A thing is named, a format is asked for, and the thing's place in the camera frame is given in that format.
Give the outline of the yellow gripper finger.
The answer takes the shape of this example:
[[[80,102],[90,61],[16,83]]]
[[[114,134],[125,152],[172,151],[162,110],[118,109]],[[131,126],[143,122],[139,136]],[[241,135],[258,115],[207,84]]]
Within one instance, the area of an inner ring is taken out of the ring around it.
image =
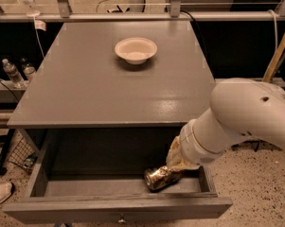
[[[168,156],[166,158],[166,166],[168,168],[176,168],[182,161],[179,137],[176,136],[169,148]]]
[[[191,163],[188,163],[184,160],[181,160],[179,163],[176,163],[174,166],[173,166],[173,169],[174,170],[197,170],[200,168],[200,165],[198,164],[191,164]]]

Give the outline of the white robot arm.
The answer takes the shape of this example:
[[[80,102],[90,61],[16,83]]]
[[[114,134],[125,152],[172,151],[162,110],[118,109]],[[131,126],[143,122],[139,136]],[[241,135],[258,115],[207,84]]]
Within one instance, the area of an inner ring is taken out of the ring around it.
[[[197,169],[251,139],[285,149],[285,91],[272,83],[225,79],[211,92],[209,108],[175,137],[166,164]]]

